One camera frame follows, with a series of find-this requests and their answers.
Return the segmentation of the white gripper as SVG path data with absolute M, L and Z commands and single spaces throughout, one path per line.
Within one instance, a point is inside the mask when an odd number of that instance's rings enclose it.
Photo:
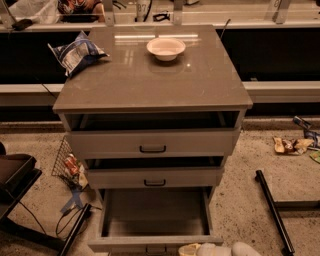
M 212 243 L 198 243 L 183 245 L 178 249 L 179 256 L 232 256 L 228 247 L 217 246 Z

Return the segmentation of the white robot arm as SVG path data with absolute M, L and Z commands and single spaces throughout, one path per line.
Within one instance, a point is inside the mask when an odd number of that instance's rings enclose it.
M 250 245 L 236 242 L 232 247 L 218 246 L 213 243 L 194 243 L 181 246 L 179 256 L 262 256 Z

